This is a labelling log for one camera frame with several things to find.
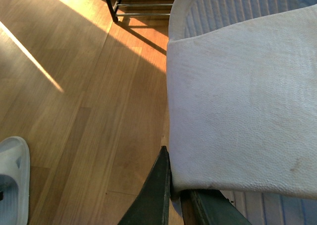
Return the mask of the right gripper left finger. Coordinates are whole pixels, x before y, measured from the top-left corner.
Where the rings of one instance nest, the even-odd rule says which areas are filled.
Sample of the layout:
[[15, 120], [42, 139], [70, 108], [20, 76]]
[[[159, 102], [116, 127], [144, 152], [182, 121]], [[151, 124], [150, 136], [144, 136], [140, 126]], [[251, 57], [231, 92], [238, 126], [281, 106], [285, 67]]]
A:
[[170, 160], [162, 146], [143, 187], [119, 221], [120, 225], [167, 225], [170, 201]]

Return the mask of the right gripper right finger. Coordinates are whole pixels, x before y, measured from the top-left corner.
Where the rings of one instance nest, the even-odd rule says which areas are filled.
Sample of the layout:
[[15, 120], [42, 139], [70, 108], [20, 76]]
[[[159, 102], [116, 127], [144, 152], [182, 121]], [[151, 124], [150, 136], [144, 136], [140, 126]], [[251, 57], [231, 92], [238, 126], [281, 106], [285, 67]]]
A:
[[186, 225], [249, 225], [219, 190], [184, 190], [180, 194]]

